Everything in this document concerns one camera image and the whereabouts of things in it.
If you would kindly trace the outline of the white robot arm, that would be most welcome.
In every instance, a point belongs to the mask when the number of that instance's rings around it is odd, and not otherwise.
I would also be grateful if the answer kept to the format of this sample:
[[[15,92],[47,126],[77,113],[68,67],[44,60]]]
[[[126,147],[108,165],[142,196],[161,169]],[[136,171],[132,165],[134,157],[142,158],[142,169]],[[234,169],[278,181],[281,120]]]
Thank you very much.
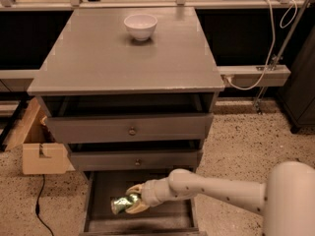
[[[141,195],[129,213],[201,194],[262,215],[264,236],[315,236],[315,169],[300,162],[278,164],[263,184],[175,169],[163,179],[135,185],[126,193]]]

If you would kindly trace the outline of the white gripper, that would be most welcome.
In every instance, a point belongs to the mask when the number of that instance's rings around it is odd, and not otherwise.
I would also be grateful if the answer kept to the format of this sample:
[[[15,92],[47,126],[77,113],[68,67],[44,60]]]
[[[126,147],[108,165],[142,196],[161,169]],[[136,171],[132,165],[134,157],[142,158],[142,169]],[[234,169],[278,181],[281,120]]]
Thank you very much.
[[[142,184],[130,187],[126,191],[127,195],[141,194],[142,201],[145,203],[132,205],[126,209],[129,214],[136,214],[147,210],[149,207],[156,207],[174,198],[174,192],[170,189],[168,181],[163,178],[160,180],[149,180]]]

